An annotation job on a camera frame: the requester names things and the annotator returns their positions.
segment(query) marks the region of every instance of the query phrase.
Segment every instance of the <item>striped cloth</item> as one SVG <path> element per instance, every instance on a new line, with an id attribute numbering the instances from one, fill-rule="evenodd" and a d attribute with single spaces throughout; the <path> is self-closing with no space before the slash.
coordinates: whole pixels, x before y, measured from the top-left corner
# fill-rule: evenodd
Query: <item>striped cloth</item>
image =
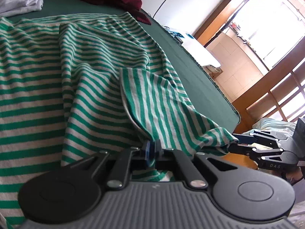
<path id="1" fill-rule="evenodd" d="M 24 221 L 23 183 L 97 151 L 160 139 L 187 155 L 202 147 L 226 153 L 236 140 L 194 110 L 163 50 L 129 13 L 0 20 L 2 227 Z"/>

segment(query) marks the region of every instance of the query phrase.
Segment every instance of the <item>folded white cloth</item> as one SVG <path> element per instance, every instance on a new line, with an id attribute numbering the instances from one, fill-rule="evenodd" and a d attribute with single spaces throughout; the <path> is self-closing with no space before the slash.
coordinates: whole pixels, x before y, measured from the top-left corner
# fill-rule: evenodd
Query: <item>folded white cloth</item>
<path id="1" fill-rule="evenodd" d="M 43 0 L 0 0 L 0 16 L 14 16 L 41 10 Z"/>

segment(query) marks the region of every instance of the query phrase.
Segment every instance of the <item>silver screw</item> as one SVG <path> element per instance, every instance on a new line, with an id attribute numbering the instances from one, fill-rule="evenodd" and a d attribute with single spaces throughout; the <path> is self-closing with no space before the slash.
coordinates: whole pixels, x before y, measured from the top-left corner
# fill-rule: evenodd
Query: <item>silver screw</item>
<path id="1" fill-rule="evenodd" d="M 119 187 L 122 187 L 123 183 L 121 183 L 121 181 L 119 180 L 109 180 L 107 182 L 107 186 L 109 188 L 119 188 Z"/>
<path id="2" fill-rule="evenodd" d="M 206 183 L 202 180 L 193 180 L 190 182 L 190 185 L 194 188 L 202 188 L 206 186 Z"/>

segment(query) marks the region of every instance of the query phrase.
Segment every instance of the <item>tiled wall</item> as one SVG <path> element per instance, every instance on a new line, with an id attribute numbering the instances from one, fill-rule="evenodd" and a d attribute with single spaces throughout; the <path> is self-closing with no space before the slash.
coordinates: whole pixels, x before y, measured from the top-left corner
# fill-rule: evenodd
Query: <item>tiled wall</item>
<path id="1" fill-rule="evenodd" d="M 224 33 L 208 45 L 207 50 L 221 64 L 223 73 L 215 81 L 231 102 L 263 77 L 246 53 Z"/>

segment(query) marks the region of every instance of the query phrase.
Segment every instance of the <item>white appliance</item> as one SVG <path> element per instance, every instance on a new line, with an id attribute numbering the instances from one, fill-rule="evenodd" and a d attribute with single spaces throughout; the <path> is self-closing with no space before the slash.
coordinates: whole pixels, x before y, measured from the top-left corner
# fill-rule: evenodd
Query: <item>white appliance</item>
<path id="1" fill-rule="evenodd" d="M 178 37 L 182 40 L 182 46 L 193 56 L 200 66 L 211 65 L 214 68 L 219 68 L 220 63 L 213 57 L 210 52 L 203 47 L 191 34 L 186 31 L 176 30 L 169 27 L 164 27 L 173 37 Z"/>

